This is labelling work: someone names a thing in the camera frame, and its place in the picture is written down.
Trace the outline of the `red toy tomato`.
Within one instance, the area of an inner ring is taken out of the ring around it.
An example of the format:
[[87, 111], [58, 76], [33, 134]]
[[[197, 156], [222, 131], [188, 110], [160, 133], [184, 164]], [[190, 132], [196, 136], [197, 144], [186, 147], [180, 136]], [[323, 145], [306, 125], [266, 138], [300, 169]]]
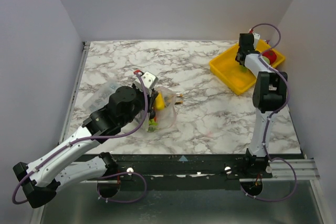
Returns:
[[262, 56], [268, 59], [270, 65], [277, 60], [277, 55], [273, 50], [264, 52]]

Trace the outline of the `yellow toy mango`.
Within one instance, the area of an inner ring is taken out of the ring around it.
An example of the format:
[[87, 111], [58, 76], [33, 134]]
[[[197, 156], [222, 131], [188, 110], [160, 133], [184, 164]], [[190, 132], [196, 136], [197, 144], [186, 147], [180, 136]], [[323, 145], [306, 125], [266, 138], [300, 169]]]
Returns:
[[165, 102], [164, 102], [163, 94], [161, 91], [158, 92], [158, 95], [155, 98], [154, 109], [156, 111], [162, 111], [165, 109]]

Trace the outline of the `toy green onion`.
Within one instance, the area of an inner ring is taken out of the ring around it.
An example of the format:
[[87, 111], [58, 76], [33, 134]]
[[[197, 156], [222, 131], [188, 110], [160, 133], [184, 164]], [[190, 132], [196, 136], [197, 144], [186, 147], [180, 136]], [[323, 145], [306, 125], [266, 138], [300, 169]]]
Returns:
[[160, 127], [156, 119], [149, 119], [147, 132], [155, 132], [155, 131], [158, 131], [159, 129]]

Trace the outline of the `clear zip top bag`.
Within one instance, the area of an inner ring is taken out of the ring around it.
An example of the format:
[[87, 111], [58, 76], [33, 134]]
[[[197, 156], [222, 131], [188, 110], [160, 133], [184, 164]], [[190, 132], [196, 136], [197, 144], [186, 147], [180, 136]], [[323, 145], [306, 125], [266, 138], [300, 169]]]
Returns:
[[176, 120], [175, 103], [177, 93], [159, 86], [155, 89], [158, 96], [155, 98], [152, 106], [152, 113], [148, 113], [141, 128], [146, 132], [158, 132], [170, 128]]

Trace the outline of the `green toy grapes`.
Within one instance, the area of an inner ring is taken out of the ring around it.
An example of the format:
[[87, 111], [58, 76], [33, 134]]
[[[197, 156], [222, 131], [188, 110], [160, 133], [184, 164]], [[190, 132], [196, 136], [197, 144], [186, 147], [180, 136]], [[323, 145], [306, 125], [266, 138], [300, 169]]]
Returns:
[[247, 72], [248, 71], [248, 68], [246, 68], [245, 66], [239, 66], [239, 68], [240, 68], [241, 72]]

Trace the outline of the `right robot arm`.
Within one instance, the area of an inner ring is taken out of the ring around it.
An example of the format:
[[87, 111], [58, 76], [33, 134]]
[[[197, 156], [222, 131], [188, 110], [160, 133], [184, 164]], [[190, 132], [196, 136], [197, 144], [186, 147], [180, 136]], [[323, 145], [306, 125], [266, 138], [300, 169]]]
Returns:
[[252, 178], [266, 171], [270, 160], [268, 146], [270, 132], [277, 113], [287, 100], [287, 74], [277, 72], [255, 48], [255, 35], [239, 34], [235, 60], [256, 77], [253, 105], [256, 122], [251, 142], [242, 159], [241, 172]]

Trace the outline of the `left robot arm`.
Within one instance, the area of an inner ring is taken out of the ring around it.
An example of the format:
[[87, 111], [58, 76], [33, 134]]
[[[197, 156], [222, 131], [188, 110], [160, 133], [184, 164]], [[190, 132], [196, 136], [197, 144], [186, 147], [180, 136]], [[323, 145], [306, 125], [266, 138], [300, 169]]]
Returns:
[[110, 95], [108, 103], [92, 112], [75, 133], [49, 153], [29, 164], [19, 162], [13, 167], [18, 179], [12, 202], [29, 203], [38, 208], [50, 202], [65, 187], [90, 179], [119, 179], [133, 175], [132, 170], [121, 170], [111, 154], [103, 152], [93, 159], [74, 165], [87, 151], [113, 138], [121, 138], [121, 129], [139, 113], [146, 119], [158, 96], [154, 89], [121, 86]]

